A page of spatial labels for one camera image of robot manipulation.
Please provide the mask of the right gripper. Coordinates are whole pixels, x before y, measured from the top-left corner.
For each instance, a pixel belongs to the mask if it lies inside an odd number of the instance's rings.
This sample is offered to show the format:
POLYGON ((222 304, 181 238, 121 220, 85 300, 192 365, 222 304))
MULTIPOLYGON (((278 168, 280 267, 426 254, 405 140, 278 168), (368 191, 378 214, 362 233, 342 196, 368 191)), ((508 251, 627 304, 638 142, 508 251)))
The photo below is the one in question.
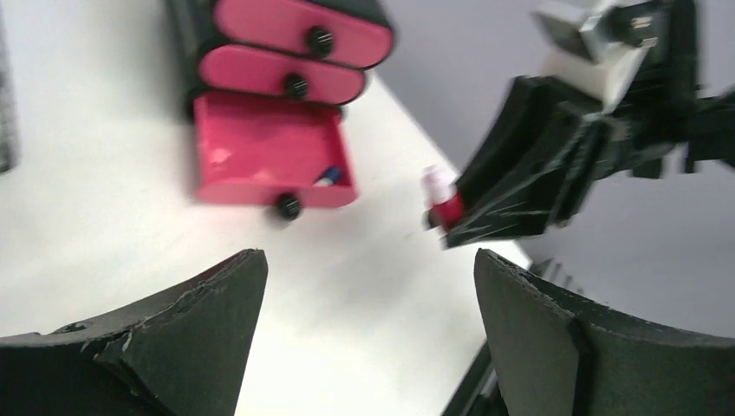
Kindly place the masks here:
POLYGON ((446 231, 447 248, 540 236, 574 217, 593 183, 614 172, 660 176, 663 157, 695 113, 699 17, 694 1, 652 2, 659 41, 614 112, 588 96, 597 105, 590 123, 544 131, 555 105, 573 100, 575 90, 551 77, 511 80, 494 125, 456 181, 465 212, 446 231))

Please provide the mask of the black pink drawer unit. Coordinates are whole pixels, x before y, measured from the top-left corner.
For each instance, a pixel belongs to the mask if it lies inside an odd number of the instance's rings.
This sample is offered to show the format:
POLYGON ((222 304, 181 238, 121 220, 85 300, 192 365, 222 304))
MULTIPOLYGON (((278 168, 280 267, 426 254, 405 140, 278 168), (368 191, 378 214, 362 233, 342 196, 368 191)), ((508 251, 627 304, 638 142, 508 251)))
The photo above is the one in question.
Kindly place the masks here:
POLYGON ((341 124, 394 49, 379 1, 167 1, 185 114, 195 130, 196 196, 265 205, 293 220, 357 199, 341 124), (329 166, 333 186, 314 186, 329 166))

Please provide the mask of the blue cap white marker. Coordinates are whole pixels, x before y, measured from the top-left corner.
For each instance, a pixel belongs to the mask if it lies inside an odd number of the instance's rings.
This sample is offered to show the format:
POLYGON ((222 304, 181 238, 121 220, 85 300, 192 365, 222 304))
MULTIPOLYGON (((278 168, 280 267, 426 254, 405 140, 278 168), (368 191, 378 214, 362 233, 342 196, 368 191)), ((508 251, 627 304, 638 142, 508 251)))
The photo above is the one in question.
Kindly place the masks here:
POLYGON ((338 166, 327 167, 314 182, 314 186, 336 185, 342 176, 342 170, 338 166))

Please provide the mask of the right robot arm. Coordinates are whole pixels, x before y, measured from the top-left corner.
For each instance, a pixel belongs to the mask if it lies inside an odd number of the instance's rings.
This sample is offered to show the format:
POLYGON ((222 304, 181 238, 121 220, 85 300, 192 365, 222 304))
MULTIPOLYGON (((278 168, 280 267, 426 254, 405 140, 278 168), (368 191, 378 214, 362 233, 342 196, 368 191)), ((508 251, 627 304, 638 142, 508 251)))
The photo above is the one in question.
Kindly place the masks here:
POLYGON ((448 248, 542 235, 597 180, 659 178, 677 146, 686 173, 734 161, 733 92, 700 94, 694 1, 546 1, 534 15, 553 49, 537 75, 512 80, 460 174, 448 248))

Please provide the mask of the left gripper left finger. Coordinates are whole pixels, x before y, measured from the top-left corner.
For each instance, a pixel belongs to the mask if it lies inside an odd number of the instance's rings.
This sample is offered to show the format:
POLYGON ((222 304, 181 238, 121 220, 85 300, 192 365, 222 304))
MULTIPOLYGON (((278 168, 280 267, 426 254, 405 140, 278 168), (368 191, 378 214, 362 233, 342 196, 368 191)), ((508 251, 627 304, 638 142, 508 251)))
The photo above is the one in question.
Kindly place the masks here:
POLYGON ((55 332, 1 340, 4 415, 232 415, 268 264, 243 250, 55 332))

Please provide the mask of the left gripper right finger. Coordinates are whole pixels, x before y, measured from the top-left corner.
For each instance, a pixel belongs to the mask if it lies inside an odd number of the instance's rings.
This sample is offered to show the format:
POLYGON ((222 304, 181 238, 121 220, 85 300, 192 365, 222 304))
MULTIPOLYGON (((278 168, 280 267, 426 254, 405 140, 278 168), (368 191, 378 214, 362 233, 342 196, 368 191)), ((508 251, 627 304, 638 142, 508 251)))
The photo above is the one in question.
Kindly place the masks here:
POLYGON ((733 339, 627 315, 491 250, 474 279, 509 414, 733 414, 733 339))

